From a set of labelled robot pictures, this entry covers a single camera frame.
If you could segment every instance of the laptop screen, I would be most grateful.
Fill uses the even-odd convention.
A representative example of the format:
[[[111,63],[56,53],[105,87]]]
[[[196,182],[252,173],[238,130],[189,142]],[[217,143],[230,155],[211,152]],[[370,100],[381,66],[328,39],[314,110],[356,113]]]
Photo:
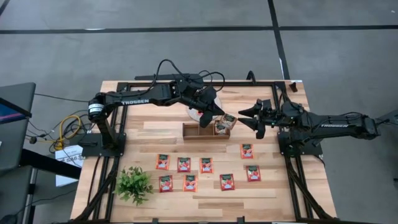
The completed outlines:
[[[2,99],[0,100],[0,124],[26,119],[29,114],[16,105]]]

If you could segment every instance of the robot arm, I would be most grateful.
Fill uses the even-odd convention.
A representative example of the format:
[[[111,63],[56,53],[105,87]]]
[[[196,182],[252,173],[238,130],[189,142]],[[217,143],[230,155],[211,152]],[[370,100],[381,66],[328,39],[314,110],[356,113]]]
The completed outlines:
[[[239,114],[251,118],[239,118],[262,139],[265,126],[280,126],[290,129],[292,139],[306,142],[310,139],[351,136],[359,139],[374,139],[379,136],[375,120],[360,113],[341,115],[316,115],[306,111],[301,105],[286,101],[280,109],[273,110],[270,100],[257,100],[257,103]]]
[[[214,115],[223,115],[224,111],[214,102],[216,90],[211,85],[203,87],[203,79],[196,75],[176,78],[169,83],[154,85],[148,90],[98,93],[88,102],[88,119],[97,124],[102,134],[103,146],[108,149],[117,145],[115,131],[106,118],[118,106],[148,103],[156,106],[171,106],[182,103],[203,112],[200,126],[204,128],[211,122]]]

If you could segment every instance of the wooden table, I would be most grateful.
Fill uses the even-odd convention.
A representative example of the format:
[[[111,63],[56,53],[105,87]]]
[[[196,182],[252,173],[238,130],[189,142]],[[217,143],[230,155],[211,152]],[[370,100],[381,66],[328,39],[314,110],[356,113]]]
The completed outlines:
[[[105,81],[101,91],[116,91],[118,81]],[[298,92],[288,89],[294,102],[308,110],[308,101],[303,83],[297,83]],[[250,108],[260,99],[272,99],[270,87],[245,86],[224,87],[218,93],[226,113],[239,116],[238,111]],[[277,128],[266,127],[264,139],[256,139],[255,133],[237,122],[229,140],[184,141],[182,123],[192,121],[187,107],[175,104],[170,107],[154,105],[130,106],[127,111],[125,132],[127,143],[120,160],[119,169],[141,166],[152,175],[155,193],[139,207],[114,198],[111,222],[149,222],[159,218],[161,222],[236,221],[245,216],[246,221],[292,221],[294,211],[284,158],[279,153]],[[239,145],[254,144],[254,159],[241,159]],[[155,170],[157,154],[171,156],[170,169]],[[192,158],[192,174],[198,175],[198,192],[182,192],[182,173],[177,173],[177,158]],[[214,174],[200,174],[199,159],[212,157]],[[313,156],[302,156],[303,168],[309,191],[330,215],[335,216],[328,180],[323,164]],[[87,158],[79,180],[71,218],[77,217],[86,207],[90,181],[96,158]],[[98,188],[102,159],[96,173],[93,195]],[[259,165],[261,182],[247,182],[245,165]],[[234,174],[236,190],[220,190],[220,174]],[[159,193],[158,177],[173,175],[174,192]],[[305,217],[302,194],[298,191],[301,214]],[[100,218],[104,217],[105,203],[102,200]]]

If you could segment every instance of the small wooden tray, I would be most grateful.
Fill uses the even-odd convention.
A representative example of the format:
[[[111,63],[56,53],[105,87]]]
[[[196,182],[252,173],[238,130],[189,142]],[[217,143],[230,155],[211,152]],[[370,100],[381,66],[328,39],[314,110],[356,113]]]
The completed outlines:
[[[214,131],[214,123],[210,123],[207,127],[201,128],[198,123],[182,123],[182,137],[184,140],[198,139],[229,139],[231,132],[226,130],[224,135],[216,135]]]

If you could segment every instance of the artificial plant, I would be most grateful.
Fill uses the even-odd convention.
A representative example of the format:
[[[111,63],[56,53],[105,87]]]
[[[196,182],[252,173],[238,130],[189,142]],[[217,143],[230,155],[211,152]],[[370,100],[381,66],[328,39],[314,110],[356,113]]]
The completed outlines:
[[[142,171],[141,167],[130,167],[128,170],[123,169],[121,175],[117,178],[116,189],[114,194],[124,194],[120,199],[125,201],[133,197],[133,203],[136,205],[147,201],[144,198],[146,193],[153,194],[154,187],[149,184],[150,175]]]

